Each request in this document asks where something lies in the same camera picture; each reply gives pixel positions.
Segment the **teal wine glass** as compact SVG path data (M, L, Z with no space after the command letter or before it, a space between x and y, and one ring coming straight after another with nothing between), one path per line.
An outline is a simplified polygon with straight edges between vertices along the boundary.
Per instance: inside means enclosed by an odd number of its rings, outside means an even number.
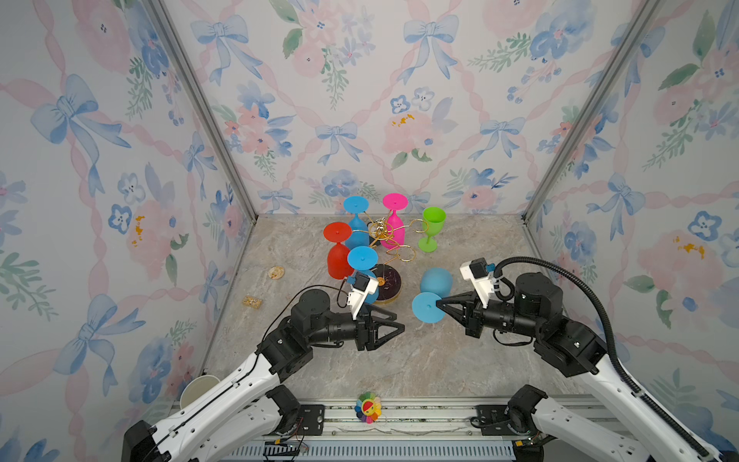
M433 268L421 278L421 292L412 301L414 316L422 323L438 323L444 319L445 313L436 305L437 301L451 294L453 279L446 269Z

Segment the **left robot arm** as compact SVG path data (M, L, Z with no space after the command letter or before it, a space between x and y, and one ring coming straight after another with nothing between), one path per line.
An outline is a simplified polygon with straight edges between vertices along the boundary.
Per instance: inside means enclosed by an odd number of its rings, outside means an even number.
M356 314L334 312L319 287L302 291L292 304L290 315L227 378L158 423L129 427L122 460L219 461L254 438L291 433L300 403L284 383L313 359L316 346L350 341L372 352L405 330L396 314L372 304Z

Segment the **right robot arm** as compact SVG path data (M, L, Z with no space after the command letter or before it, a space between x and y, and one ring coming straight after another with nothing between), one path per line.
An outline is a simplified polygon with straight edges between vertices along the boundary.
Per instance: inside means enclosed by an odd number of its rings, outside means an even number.
M463 325L530 338L548 365L575 379L629 431L623 436L593 423L547 393L523 386L507 404L510 427L523 434L561 440L600 461L717 461L721 452L696 435L625 370L616 348L587 325L565 316L563 292L542 273L517 278L513 298L494 294L498 281L464 269L473 291L438 300L437 307Z

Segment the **green wine glass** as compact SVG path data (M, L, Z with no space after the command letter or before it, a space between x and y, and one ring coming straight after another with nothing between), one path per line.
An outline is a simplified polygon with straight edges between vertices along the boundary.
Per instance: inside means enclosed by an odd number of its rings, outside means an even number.
M427 207L423 211L423 222L425 223L425 238L419 241L419 249L425 253L431 253L437 249L438 244L435 237L444 228L446 211L440 207Z

